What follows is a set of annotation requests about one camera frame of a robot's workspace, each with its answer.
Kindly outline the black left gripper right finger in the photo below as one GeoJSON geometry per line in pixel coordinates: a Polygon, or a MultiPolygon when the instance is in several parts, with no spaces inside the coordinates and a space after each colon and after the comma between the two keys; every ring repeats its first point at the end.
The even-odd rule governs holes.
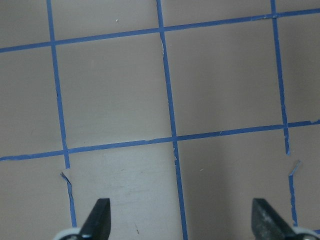
{"type": "Polygon", "coordinates": [[[264,198],[252,200],[251,230],[256,240],[293,240],[296,237],[294,230],[264,198]]]}

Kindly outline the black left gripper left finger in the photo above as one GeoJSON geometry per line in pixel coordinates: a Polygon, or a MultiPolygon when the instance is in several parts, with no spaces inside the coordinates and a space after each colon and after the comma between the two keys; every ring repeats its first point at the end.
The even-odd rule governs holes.
{"type": "Polygon", "coordinates": [[[99,198],[79,231],[81,240],[108,240],[111,233],[111,203],[99,198]]]}

